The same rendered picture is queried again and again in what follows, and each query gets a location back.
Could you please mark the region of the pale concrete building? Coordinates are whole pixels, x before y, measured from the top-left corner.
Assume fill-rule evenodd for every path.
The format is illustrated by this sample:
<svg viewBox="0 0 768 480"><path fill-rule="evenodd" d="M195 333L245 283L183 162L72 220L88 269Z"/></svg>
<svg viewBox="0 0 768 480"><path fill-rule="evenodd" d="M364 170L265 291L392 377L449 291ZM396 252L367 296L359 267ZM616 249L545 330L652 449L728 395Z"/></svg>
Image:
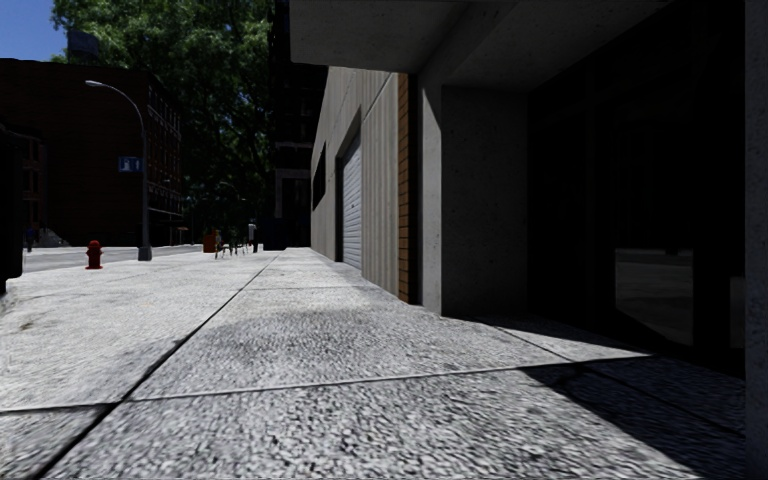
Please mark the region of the pale concrete building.
<svg viewBox="0 0 768 480"><path fill-rule="evenodd" d="M450 317L684 347L768 480L768 0L288 0L311 245Z"/></svg>

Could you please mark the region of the dark building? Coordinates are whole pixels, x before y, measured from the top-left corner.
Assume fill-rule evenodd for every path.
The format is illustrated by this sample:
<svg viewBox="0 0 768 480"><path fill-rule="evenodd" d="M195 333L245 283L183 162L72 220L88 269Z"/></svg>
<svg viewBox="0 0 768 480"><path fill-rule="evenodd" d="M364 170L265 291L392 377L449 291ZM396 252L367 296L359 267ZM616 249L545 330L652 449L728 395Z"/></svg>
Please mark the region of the dark building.
<svg viewBox="0 0 768 480"><path fill-rule="evenodd" d="M267 250L311 245L311 158L328 68L294 63L289 0L274 0L268 36L273 200L263 219Z"/></svg>

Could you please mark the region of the trees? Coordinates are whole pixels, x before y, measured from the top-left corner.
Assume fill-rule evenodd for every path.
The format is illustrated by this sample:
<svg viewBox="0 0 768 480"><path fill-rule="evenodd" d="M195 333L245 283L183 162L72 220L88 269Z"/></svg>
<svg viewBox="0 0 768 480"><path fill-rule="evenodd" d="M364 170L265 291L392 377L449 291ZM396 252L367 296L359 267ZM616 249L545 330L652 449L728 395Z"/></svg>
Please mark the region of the trees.
<svg viewBox="0 0 768 480"><path fill-rule="evenodd" d="M266 203L272 14L273 0L53 0L56 29L94 35L100 64L150 71L178 101L199 231L244 238Z"/></svg>

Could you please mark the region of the grey street lamp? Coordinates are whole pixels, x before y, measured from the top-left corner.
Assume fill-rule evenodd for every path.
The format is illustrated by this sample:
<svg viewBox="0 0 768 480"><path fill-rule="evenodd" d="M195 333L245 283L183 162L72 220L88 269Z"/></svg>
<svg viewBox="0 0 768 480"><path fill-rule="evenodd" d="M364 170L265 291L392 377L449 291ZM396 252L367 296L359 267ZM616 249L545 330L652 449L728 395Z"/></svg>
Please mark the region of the grey street lamp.
<svg viewBox="0 0 768 480"><path fill-rule="evenodd" d="M128 101L131 106L134 108L140 124L140 138L142 142L142 187L141 187L141 194L142 194L142 207L141 207L141 213L142 213L142 242L141 246L138 249L138 260L149 262L152 260L153 253L152 253L152 246L150 244L150 235L149 235L149 206L148 206L148 173L147 173L147 140L146 140L146 128L144 124L144 119L142 116L142 113L137 106L137 104L131 99L130 96L128 96L125 92L122 90L109 85L105 84L99 81L95 80L85 80L84 83L92 88L105 88L109 89L120 96L122 96L126 101Z"/></svg>

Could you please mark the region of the red brick building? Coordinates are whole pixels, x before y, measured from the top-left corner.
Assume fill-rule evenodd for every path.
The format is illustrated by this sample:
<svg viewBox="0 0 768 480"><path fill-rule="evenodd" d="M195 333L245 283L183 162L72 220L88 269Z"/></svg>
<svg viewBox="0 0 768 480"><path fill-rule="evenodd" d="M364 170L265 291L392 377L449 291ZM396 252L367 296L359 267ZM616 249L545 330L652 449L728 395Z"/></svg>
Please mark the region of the red brick building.
<svg viewBox="0 0 768 480"><path fill-rule="evenodd" d="M37 237L74 246L142 242L142 142L146 128L149 235L153 247L176 243L182 219L181 116L175 98L146 70L98 66L94 43L68 63L0 58L0 121L37 133L45 145Z"/></svg>

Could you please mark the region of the black bus shelter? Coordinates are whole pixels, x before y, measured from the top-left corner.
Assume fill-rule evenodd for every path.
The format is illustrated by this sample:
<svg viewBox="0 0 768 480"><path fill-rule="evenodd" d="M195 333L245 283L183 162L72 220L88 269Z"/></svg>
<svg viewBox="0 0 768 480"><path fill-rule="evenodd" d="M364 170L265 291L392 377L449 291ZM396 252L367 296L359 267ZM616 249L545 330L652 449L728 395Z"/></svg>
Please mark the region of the black bus shelter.
<svg viewBox="0 0 768 480"><path fill-rule="evenodd" d="M36 132L0 121L0 297L22 275L26 228L40 226L44 158Z"/></svg>

